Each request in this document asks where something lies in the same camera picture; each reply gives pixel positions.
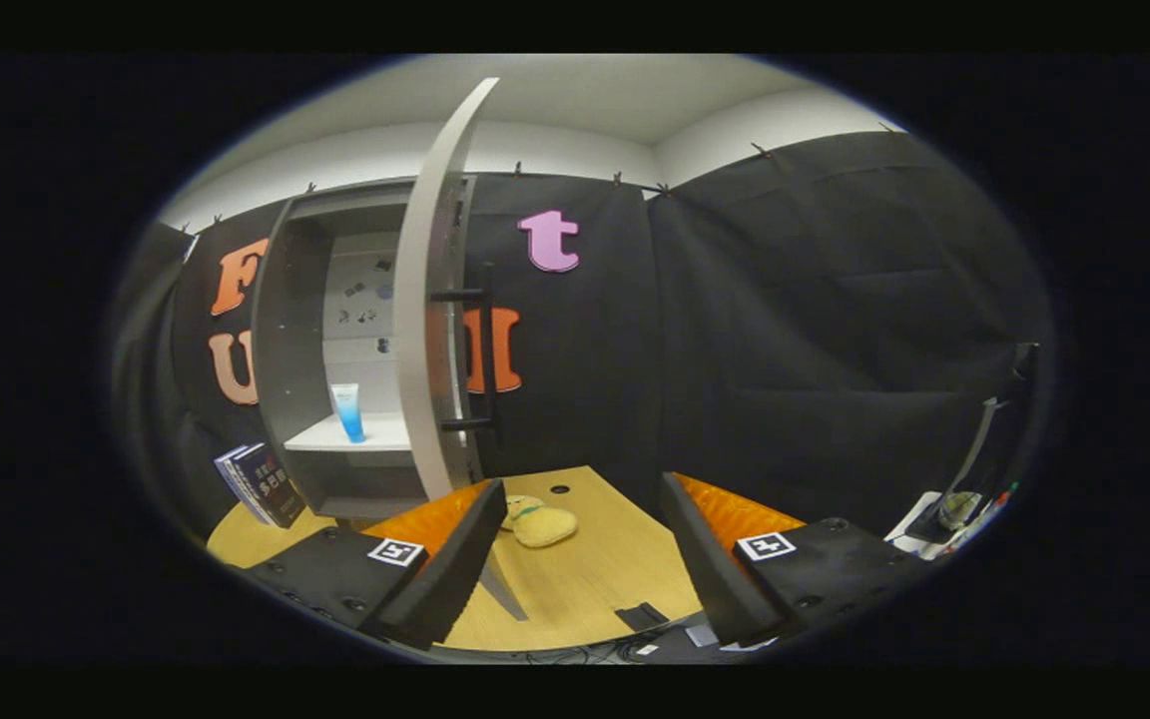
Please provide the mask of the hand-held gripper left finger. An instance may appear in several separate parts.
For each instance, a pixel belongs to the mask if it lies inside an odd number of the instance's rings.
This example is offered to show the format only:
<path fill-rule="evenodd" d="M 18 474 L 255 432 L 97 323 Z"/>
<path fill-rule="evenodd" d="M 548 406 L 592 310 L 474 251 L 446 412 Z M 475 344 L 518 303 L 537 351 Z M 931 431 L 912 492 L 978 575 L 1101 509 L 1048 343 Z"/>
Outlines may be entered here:
<path fill-rule="evenodd" d="M 348 632 L 428 650 L 463 613 L 506 514 L 505 482 L 483 479 L 363 531 L 325 527 L 244 572 Z"/>

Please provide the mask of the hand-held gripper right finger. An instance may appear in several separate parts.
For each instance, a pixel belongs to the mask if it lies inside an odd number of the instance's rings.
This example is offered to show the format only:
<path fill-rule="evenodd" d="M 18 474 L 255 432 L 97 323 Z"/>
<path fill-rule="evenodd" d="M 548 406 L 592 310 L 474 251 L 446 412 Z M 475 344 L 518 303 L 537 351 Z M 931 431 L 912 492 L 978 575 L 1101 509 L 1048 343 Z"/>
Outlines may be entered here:
<path fill-rule="evenodd" d="M 659 500 L 722 643 L 814 638 L 921 582 L 931 563 L 839 517 L 804 522 L 665 472 Z"/>

